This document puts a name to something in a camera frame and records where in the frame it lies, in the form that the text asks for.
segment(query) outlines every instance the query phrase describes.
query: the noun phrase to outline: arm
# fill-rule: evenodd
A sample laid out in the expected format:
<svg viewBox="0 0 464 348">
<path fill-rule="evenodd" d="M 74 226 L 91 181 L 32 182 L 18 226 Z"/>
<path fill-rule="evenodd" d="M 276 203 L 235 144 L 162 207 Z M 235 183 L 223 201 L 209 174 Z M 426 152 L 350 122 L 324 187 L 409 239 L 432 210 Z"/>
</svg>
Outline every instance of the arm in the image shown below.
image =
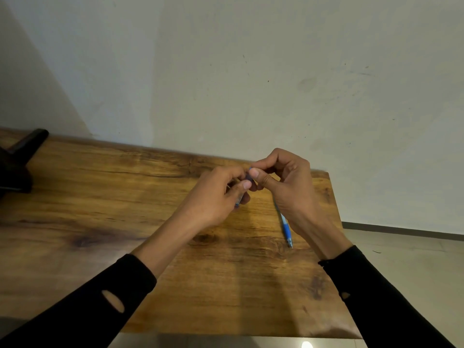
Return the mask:
<svg viewBox="0 0 464 348">
<path fill-rule="evenodd" d="M 202 229 L 222 222 L 239 197 L 242 204 L 250 200 L 250 181 L 226 193 L 227 183 L 245 174 L 239 166 L 202 174 L 176 212 L 143 244 L 5 336 L 1 346 L 107 347 L 180 249 Z"/>
<path fill-rule="evenodd" d="M 258 190 L 272 192 L 290 226 L 321 260 L 368 347 L 396 346 L 398 339 L 410 346 L 453 346 L 326 218 L 316 199 L 308 161 L 275 149 L 252 167 L 249 173 L 258 182 Z"/>
</svg>

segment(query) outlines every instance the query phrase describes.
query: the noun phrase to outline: torn black sleeve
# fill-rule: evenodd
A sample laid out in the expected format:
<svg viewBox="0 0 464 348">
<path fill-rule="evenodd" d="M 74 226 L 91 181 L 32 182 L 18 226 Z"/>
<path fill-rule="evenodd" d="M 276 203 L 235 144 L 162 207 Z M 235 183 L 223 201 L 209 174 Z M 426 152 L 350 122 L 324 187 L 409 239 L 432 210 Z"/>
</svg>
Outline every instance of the torn black sleeve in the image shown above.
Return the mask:
<svg viewBox="0 0 464 348">
<path fill-rule="evenodd" d="M 356 246 L 319 264 L 337 287 L 369 348 L 453 347 Z"/>
<path fill-rule="evenodd" d="M 126 254 L 5 336 L 0 346 L 107 347 L 155 285 L 152 272 L 137 257 Z M 108 290 L 121 300 L 123 313 L 106 300 L 102 290 Z"/>
</svg>

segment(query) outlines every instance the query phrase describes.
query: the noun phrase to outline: wood grain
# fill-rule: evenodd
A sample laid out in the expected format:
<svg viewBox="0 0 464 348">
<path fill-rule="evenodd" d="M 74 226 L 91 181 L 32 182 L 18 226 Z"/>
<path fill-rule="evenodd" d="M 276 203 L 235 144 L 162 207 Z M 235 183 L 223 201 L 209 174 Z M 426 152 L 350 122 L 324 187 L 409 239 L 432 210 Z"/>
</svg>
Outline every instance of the wood grain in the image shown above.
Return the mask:
<svg viewBox="0 0 464 348">
<path fill-rule="evenodd" d="M 0 145 L 23 135 L 0 129 Z M 45 310 L 154 232 L 203 170 L 233 163 L 50 137 L 28 164 L 32 193 L 0 200 L 0 316 Z M 341 228 L 328 173 L 314 172 L 313 181 Z M 359 337 L 314 252 L 296 234 L 293 244 L 286 246 L 271 194 L 252 193 L 181 251 L 125 331 Z"/>
</svg>

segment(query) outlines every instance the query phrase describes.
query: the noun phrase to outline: black device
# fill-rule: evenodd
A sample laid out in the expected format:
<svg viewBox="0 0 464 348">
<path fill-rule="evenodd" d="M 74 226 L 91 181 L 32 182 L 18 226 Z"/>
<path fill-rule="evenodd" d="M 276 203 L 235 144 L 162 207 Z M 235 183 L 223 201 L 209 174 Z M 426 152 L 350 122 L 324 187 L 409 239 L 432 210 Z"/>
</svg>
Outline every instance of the black device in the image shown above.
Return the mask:
<svg viewBox="0 0 464 348">
<path fill-rule="evenodd" d="M 0 196 L 5 192 L 31 192 L 32 176 L 26 164 L 47 137 L 47 130 L 36 129 L 8 149 L 0 147 Z"/>
</svg>

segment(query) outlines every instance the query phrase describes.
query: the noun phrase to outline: tile floor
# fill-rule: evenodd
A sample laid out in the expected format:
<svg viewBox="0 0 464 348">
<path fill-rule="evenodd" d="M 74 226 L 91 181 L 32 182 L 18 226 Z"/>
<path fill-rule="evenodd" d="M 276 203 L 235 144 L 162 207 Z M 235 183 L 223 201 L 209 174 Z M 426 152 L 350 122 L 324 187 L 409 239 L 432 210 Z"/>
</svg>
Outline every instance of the tile floor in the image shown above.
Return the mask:
<svg viewBox="0 0 464 348">
<path fill-rule="evenodd" d="M 464 347 L 464 242 L 346 230 L 371 263 L 456 347 Z M 365 348 L 363 340 L 121 333 L 111 347 Z"/>
</svg>

